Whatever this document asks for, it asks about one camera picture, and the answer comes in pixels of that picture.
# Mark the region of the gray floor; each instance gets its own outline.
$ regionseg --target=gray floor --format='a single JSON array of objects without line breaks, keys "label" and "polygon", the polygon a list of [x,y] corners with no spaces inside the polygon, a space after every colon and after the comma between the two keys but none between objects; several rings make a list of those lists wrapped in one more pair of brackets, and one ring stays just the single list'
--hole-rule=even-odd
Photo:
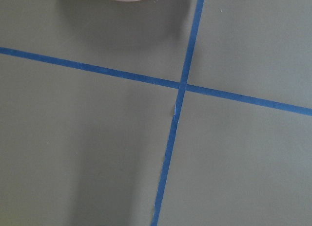
[{"label": "gray floor", "polygon": [[[189,84],[312,108],[312,0],[205,0]],[[0,47],[179,82],[196,0],[0,0]],[[0,55],[0,225],[148,226],[177,90]],[[310,226],[312,117],[187,92],[160,226]]]}]

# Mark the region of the blue tape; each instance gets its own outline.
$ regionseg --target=blue tape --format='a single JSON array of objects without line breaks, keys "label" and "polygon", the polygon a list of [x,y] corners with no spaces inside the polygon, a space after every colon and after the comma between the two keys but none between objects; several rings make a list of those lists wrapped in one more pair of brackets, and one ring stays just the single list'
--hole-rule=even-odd
[{"label": "blue tape", "polygon": [[146,82],[146,83],[170,87],[174,89],[178,89],[180,85],[179,82],[164,80],[164,79],[157,78],[157,77],[133,74],[133,73],[124,72],[120,70],[109,69],[109,68],[99,67],[96,65],[84,64],[84,63],[79,63],[79,62],[55,58],[55,57],[34,54],[30,52],[23,52],[19,50],[10,49],[10,48],[0,47],[0,53],[14,56],[14,57],[21,57],[25,59],[31,59],[31,60],[41,61],[45,63],[65,66],[65,67],[74,68],[74,69],[81,69],[81,70],[99,73],[99,74],[105,74],[105,75],[116,76],[116,77],[121,77],[125,79],[131,79],[135,81]]},{"label": "blue tape", "polygon": [[157,190],[157,195],[156,195],[156,200],[155,200],[155,211],[154,211],[154,216],[153,216],[151,226],[157,226],[158,220],[159,220],[162,199],[163,199],[164,192],[165,192],[170,161],[171,161],[172,152],[173,152],[175,139],[176,139],[175,137],[176,131],[177,131],[177,127],[178,127],[178,123],[180,119],[183,99],[184,99],[185,90],[187,86],[187,80],[189,77],[189,72],[190,72],[191,62],[193,58],[194,47],[195,47],[196,37],[198,33],[203,4],[204,4],[204,0],[197,0],[190,39],[189,39],[186,56],[184,60],[184,65],[183,65],[183,71],[181,75],[180,87],[179,87],[177,97],[176,97],[176,102],[175,102],[175,114],[171,121],[171,127],[170,127],[170,132],[169,132],[169,137],[168,137],[168,142],[167,142],[167,147],[166,147],[166,152],[165,152],[165,159],[163,162],[162,171],[160,175],[160,181],[158,184],[158,190]]},{"label": "blue tape", "polygon": [[194,85],[187,85],[186,90],[190,92],[194,92],[194,93],[211,95],[211,96],[215,96],[219,98],[226,98],[226,99],[235,100],[239,102],[255,104],[255,105],[263,106],[267,108],[284,110],[284,111],[288,111],[292,113],[312,115],[312,109],[310,108],[299,107],[299,106],[286,104],[286,103],[279,103],[279,102],[251,97],[251,96],[234,94],[234,93],[230,93],[226,91],[219,91],[219,90],[214,90],[214,89],[209,89],[209,88],[194,86]]}]

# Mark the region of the gray surface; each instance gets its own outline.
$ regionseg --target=gray surface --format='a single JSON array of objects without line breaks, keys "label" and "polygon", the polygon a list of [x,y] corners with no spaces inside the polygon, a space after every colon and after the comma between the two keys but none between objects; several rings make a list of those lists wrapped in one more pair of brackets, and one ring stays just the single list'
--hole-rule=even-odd
[{"label": "gray surface", "polygon": [[312,107],[312,0],[206,0],[189,83]]},{"label": "gray surface", "polygon": [[310,226],[312,117],[187,93],[160,226]]},{"label": "gray surface", "polygon": [[0,46],[179,81],[195,4],[0,0]]},{"label": "gray surface", "polygon": [[149,225],[175,97],[0,55],[0,225]]}]

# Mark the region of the floor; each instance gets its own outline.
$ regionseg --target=floor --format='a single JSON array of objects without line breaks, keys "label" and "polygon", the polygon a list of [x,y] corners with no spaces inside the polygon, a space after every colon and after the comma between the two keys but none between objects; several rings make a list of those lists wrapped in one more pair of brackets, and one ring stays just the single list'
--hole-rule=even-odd
[{"label": "floor", "polygon": [[310,226],[312,0],[0,0],[0,225]]}]

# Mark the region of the blue painter's tape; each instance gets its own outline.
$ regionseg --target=blue painter's tape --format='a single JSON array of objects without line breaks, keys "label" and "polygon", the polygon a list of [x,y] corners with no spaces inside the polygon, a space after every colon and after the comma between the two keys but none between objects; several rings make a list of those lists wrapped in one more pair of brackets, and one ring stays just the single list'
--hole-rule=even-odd
[{"label": "blue painter's tape", "polygon": [[168,137],[168,142],[167,142],[167,147],[166,147],[166,152],[165,152],[165,159],[164,159],[164,163],[162,166],[160,181],[158,184],[158,190],[157,190],[156,200],[155,200],[155,210],[154,210],[154,216],[153,216],[151,226],[157,226],[158,220],[159,220],[162,199],[163,199],[164,192],[165,192],[170,161],[171,161],[172,152],[173,152],[175,139],[176,139],[175,137],[176,131],[177,131],[177,127],[178,127],[178,123],[180,119],[183,99],[184,99],[185,90],[187,86],[187,80],[189,77],[190,67],[192,63],[194,47],[195,47],[196,37],[198,33],[203,4],[204,4],[204,0],[197,0],[195,15],[194,15],[192,29],[190,33],[190,39],[189,39],[186,56],[184,60],[184,65],[183,65],[183,70],[182,70],[182,75],[181,75],[180,87],[179,87],[178,94],[176,97],[176,102],[175,102],[175,114],[171,121],[171,127],[170,127],[170,132],[169,132],[169,137]]},{"label": "blue painter's tape", "polygon": [[255,98],[251,96],[234,94],[234,93],[230,93],[226,91],[219,91],[219,90],[204,88],[200,86],[193,86],[193,85],[187,85],[186,90],[190,92],[194,92],[194,93],[211,95],[211,96],[215,96],[219,98],[226,98],[226,99],[235,100],[239,102],[255,104],[258,106],[284,110],[284,111],[288,111],[292,113],[312,115],[312,109],[310,108],[299,107],[299,106],[286,104],[286,103],[279,103],[279,102],[270,101],[270,100],[261,99],[261,98]]},{"label": "blue painter's tape", "polygon": [[14,56],[14,57],[21,57],[25,59],[32,59],[32,60],[36,60],[40,62],[65,66],[65,67],[74,68],[74,69],[81,69],[81,70],[99,73],[99,74],[105,74],[105,75],[116,76],[116,77],[121,77],[125,79],[131,79],[135,81],[146,82],[146,83],[170,87],[174,89],[178,89],[180,85],[179,82],[164,80],[164,79],[157,78],[157,77],[133,74],[133,73],[124,72],[120,70],[109,69],[109,68],[99,67],[96,65],[84,64],[84,63],[79,63],[79,62],[70,61],[66,59],[60,59],[60,58],[55,58],[55,57],[50,57],[50,56],[34,54],[30,52],[23,52],[19,50],[10,49],[10,48],[0,47],[0,53]]}]

